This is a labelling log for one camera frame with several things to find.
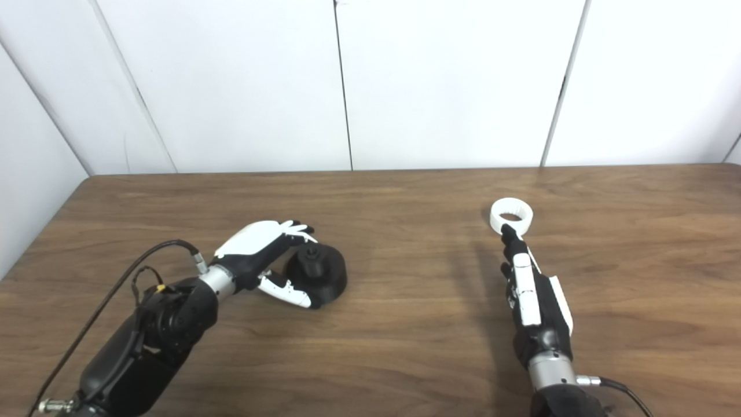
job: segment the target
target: white wall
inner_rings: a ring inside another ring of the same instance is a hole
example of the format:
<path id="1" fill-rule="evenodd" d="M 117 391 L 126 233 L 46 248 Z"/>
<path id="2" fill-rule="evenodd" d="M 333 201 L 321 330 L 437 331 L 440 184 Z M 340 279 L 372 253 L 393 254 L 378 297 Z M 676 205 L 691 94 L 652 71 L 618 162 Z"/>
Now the white wall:
<path id="1" fill-rule="evenodd" d="M 99 0 L 179 171 L 350 168 L 331 0 Z"/>
<path id="2" fill-rule="evenodd" d="M 86 177 L 0 48 L 0 278 Z"/>
<path id="3" fill-rule="evenodd" d="M 741 1 L 594 1 L 547 165 L 721 162 L 741 132 Z"/>
<path id="4" fill-rule="evenodd" d="M 90 2 L 0 0 L 0 39 L 92 174 L 174 171 Z"/>
<path id="5" fill-rule="evenodd" d="M 537 166 L 583 5 L 340 1 L 354 168 Z"/>

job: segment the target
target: black cable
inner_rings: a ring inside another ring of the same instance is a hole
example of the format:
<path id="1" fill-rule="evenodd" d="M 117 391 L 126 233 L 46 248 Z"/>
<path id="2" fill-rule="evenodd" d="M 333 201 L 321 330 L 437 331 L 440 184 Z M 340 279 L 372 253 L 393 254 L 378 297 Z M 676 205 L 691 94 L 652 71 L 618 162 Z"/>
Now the black cable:
<path id="1" fill-rule="evenodd" d="M 139 280 L 139 276 L 144 271 L 151 271 L 154 276 L 157 278 L 157 283 L 159 285 L 164 284 L 165 282 L 162 280 L 162 276 L 157 272 L 156 269 L 152 268 L 149 265 L 144 265 L 143 267 L 139 268 L 139 271 L 136 271 L 136 274 L 134 274 L 134 278 L 131 278 L 131 292 L 134 295 L 134 306 L 139 306 L 139 288 L 136 286 L 136 281 Z"/>
<path id="2" fill-rule="evenodd" d="M 36 411 L 36 408 L 39 406 L 39 402 L 44 397 L 44 393 L 46 392 L 47 388 L 51 385 L 51 383 L 54 381 L 54 378 L 59 374 L 59 371 L 62 370 L 62 367 L 64 364 L 67 363 L 67 360 L 69 360 L 70 356 L 75 352 L 75 349 L 77 349 L 77 346 L 82 341 L 83 337 L 87 334 L 87 331 L 90 330 L 90 328 L 93 326 L 95 321 L 98 319 L 98 316 L 100 316 L 100 313 L 103 311 L 103 309 L 108 305 L 108 302 L 113 298 L 113 296 L 116 294 L 116 292 L 121 288 L 122 285 L 124 285 L 124 282 L 126 282 L 126 279 L 129 278 L 129 275 L 131 275 L 131 272 L 133 272 L 134 269 L 136 269 L 137 266 L 139 266 L 142 262 L 144 262 L 145 259 L 147 259 L 149 256 L 151 256 L 154 252 L 157 252 L 158 250 L 168 247 L 168 246 L 181 246 L 183 248 L 186 248 L 191 256 L 197 255 L 199 250 L 193 246 L 193 244 L 186 242 L 185 240 L 168 240 L 166 242 L 158 243 L 155 246 L 152 246 L 149 248 L 146 252 L 142 253 L 141 256 L 139 256 L 124 272 L 124 274 L 119 278 L 118 281 L 116 281 L 115 284 L 113 284 L 113 287 L 111 287 L 110 291 L 103 297 L 103 301 L 96 307 L 95 311 L 93 311 L 93 314 L 90 316 L 90 318 L 87 319 L 87 322 L 82 327 L 82 330 L 77 335 L 75 340 L 72 342 L 69 348 L 67 348 L 67 351 L 62 356 L 62 359 L 59 360 L 59 363 L 54 367 L 54 369 L 51 371 L 51 374 L 47 377 L 46 381 L 41 386 L 41 389 L 39 390 L 39 394 L 36 396 L 36 400 L 34 400 L 33 404 L 31 404 L 31 408 L 28 410 L 28 413 L 26 414 L 26 417 L 31 417 L 33 415 L 33 412 Z"/>
<path id="3" fill-rule="evenodd" d="M 638 405 L 638 408 L 640 408 L 641 411 L 643 411 L 643 414 L 646 414 L 646 417 L 654 417 L 654 414 L 651 413 L 648 407 L 646 407 L 646 404 L 643 404 L 643 401 L 641 401 L 641 399 L 638 398 L 638 395 L 636 395 L 636 393 L 631 391 L 631 389 L 628 388 L 627 385 L 621 384 L 618 381 L 614 381 L 609 378 L 603 378 L 601 376 L 599 377 L 599 380 L 600 380 L 599 385 L 601 387 L 612 388 L 613 390 L 618 390 L 618 391 L 621 391 L 627 394 L 628 397 L 631 397 L 631 399 Z"/>

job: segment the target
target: robotic hand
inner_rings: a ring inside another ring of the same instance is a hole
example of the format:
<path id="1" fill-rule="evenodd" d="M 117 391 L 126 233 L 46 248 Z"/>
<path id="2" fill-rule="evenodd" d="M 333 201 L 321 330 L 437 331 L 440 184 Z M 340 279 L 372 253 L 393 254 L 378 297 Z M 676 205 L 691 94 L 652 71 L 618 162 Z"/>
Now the robotic hand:
<path id="1" fill-rule="evenodd" d="M 571 367 L 573 321 L 557 277 L 544 276 L 528 245 L 505 224 L 506 296 L 516 333 L 514 350 L 530 373 L 535 391 L 531 417 L 606 417 L 602 405 L 580 386 L 604 386 L 628 394 L 648 417 L 651 411 L 625 385 L 607 378 L 576 375 Z"/>
<path id="2" fill-rule="evenodd" d="M 56 411 L 64 417 L 137 417 L 146 413 L 193 346 L 216 323 L 219 304 L 243 289 L 259 288 L 278 299 L 311 309 L 333 301 L 347 285 L 345 260 L 335 248 L 318 244 L 311 233 L 313 228 L 292 220 L 252 223 L 218 248 L 208 266 L 194 246 L 181 240 L 162 243 L 145 252 L 119 280 L 118 286 L 146 256 L 169 244 L 189 248 L 201 274 L 171 285 L 160 281 L 144 291 L 141 302 L 135 277 L 134 313 L 87 365 L 73 399 L 42 401 L 39 410 Z M 286 264 L 285 275 L 269 270 L 270 264 L 292 246 L 299 248 Z M 93 314 L 92 321 L 100 309 Z M 42 387 L 39 399 L 51 378 Z"/>

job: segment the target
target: wooden table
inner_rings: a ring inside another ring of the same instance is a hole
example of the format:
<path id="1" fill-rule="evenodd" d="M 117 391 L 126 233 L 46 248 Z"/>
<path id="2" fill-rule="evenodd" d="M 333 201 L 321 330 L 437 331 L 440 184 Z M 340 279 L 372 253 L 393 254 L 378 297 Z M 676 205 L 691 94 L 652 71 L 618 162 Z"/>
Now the wooden table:
<path id="1" fill-rule="evenodd" d="M 222 306 L 149 416 L 526 416 L 488 207 L 528 201 L 527 241 L 574 315 L 577 372 L 657 416 L 741 407 L 741 167 L 92 177 L 0 283 L 0 415 L 20 416 L 144 249 L 204 254 L 257 220 L 298 219 L 345 255 L 348 290 L 308 311 L 244 292 Z M 195 271 L 153 257 L 166 280 Z M 124 288 L 48 394 L 66 399 L 133 308 Z M 615 416 L 639 416 L 599 391 Z"/>

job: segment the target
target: white ring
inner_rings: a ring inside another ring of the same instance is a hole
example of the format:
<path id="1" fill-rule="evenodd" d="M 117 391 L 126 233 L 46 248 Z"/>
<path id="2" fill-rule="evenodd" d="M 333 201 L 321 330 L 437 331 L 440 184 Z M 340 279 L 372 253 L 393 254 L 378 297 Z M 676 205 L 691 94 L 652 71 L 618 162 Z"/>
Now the white ring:
<path id="1" fill-rule="evenodd" d="M 513 214 L 521 220 L 507 220 L 502 217 L 502 214 Z M 512 226 L 512 229 L 514 229 L 519 236 L 523 236 L 530 228 L 530 223 L 532 222 L 533 209 L 522 200 L 506 197 L 495 201 L 494 204 L 491 205 L 489 223 L 496 233 L 502 234 L 502 226 L 508 224 Z"/>

